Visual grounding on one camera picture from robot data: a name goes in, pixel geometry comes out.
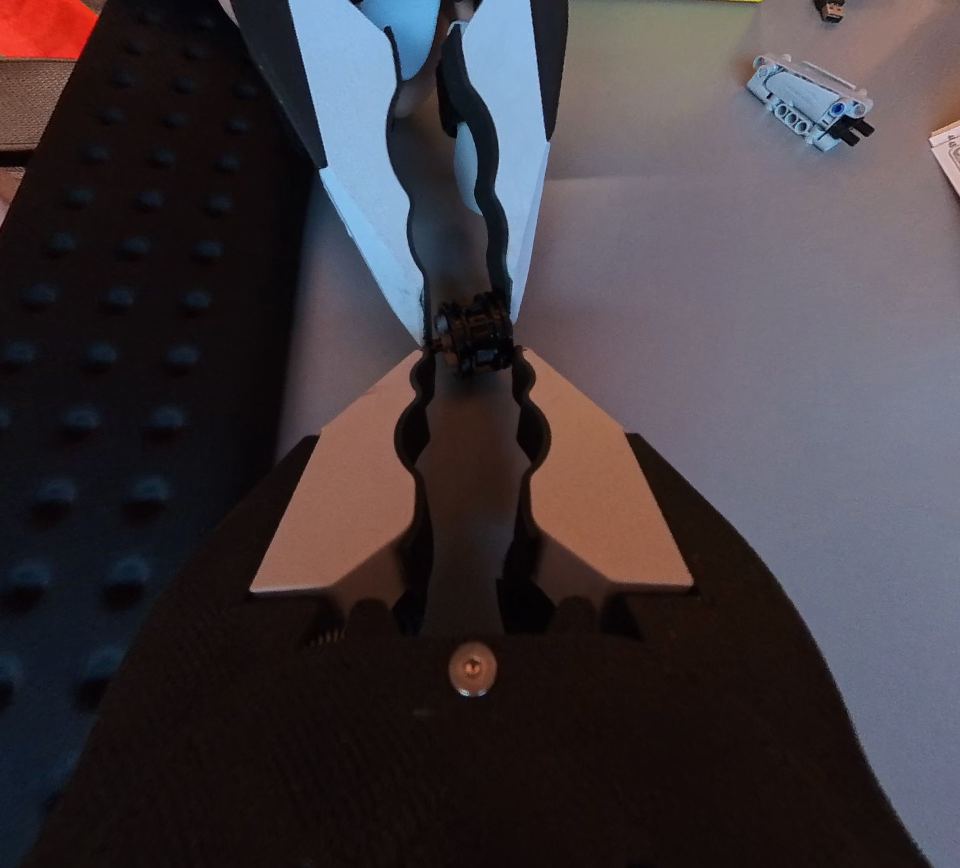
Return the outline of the white instruction manual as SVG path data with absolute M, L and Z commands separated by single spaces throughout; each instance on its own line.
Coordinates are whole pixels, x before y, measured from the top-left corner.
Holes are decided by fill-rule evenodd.
M 960 124 L 957 121 L 951 126 L 933 131 L 929 138 L 930 150 L 956 195 L 960 195 L 959 134 Z

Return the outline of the black toy wheel hub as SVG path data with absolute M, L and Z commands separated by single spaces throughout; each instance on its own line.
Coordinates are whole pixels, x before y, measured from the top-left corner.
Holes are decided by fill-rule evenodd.
M 460 380 L 508 369 L 514 363 L 511 317 L 497 290 L 477 294 L 471 302 L 441 303 L 435 328 L 431 350 L 443 356 Z

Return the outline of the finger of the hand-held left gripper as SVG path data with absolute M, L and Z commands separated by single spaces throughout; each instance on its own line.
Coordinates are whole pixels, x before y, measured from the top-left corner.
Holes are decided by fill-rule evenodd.
M 457 185 L 485 221 L 489 282 L 516 322 L 549 154 L 530 0 L 483 0 L 451 26 L 440 68 L 459 118 Z
M 288 4 L 325 155 L 321 181 L 388 305 L 423 344 L 425 279 L 388 133 L 400 82 L 431 51 L 436 0 Z

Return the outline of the beige fabric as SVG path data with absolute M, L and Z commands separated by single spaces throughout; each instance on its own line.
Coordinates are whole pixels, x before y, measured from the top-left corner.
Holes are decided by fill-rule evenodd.
M 1 58 L 1 152 L 37 148 L 75 66 L 69 58 Z

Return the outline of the red cloth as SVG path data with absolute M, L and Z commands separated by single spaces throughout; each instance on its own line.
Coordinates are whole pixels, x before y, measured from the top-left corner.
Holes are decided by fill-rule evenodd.
M 1 0 L 1 56 L 76 60 L 97 20 L 80 0 Z

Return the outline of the grey toy brick assembly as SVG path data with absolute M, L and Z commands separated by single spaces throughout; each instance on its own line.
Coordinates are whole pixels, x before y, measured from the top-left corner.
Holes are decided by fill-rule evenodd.
M 857 145 L 874 127 L 866 89 L 809 62 L 766 54 L 752 63 L 748 90 L 786 128 L 821 152 Z

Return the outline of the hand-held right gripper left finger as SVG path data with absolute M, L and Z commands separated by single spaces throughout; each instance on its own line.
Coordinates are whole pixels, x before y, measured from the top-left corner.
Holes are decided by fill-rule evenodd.
M 432 541 L 416 463 L 436 360 L 416 350 L 323 427 L 255 574 L 255 595 L 403 595 Z

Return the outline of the person's left hand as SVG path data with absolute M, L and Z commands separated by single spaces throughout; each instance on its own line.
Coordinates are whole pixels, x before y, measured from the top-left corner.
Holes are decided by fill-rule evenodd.
M 401 81 L 393 103 L 393 116 L 397 119 L 408 118 L 421 106 L 436 89 L 434 75 L 416 75 Z

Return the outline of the grey desk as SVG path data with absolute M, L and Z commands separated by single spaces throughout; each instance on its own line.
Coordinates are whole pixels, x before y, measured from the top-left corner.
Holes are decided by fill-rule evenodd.
M 958 0 L 570 0 L 517 335 L 642 434 L 806 620 L 875 773 L 958 866 Z M 827 152 L 762 55 L 866 90 Z

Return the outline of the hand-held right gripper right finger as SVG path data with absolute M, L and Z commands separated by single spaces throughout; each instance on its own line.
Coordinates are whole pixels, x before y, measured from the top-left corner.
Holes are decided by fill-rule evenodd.
M 518 348 L 521 479 L 503 575 L 544 593 L 686 591 L 693 578 L 623 427 L 531 349 Z

